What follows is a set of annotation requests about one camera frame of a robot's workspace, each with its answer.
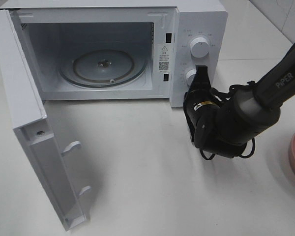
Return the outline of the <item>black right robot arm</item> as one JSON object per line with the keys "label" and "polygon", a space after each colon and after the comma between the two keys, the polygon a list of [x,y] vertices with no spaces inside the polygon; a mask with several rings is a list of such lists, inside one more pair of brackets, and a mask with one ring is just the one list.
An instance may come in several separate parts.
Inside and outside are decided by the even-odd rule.
{"label": "black right robot arm", "polygon": [[295,43],[259,81],[231,85],[227,93],[213,88],[208,68],[196,73],[184,96],[183,111],[191,142],[201,155],[244,157],[248,142],[276,124],[281,106],[295,95]]}

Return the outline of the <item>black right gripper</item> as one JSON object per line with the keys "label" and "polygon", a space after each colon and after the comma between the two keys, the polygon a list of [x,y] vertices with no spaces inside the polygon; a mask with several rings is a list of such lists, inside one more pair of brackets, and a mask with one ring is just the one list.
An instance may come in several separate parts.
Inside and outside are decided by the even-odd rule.
{"label": "black right gripper", "polygon": [[185,94],[183,111],[191,134],[191,142],[200,150],[225,150],[215,118],[218,104],[209,93],[211,84],[206,65],[197,65],[196,74]]}

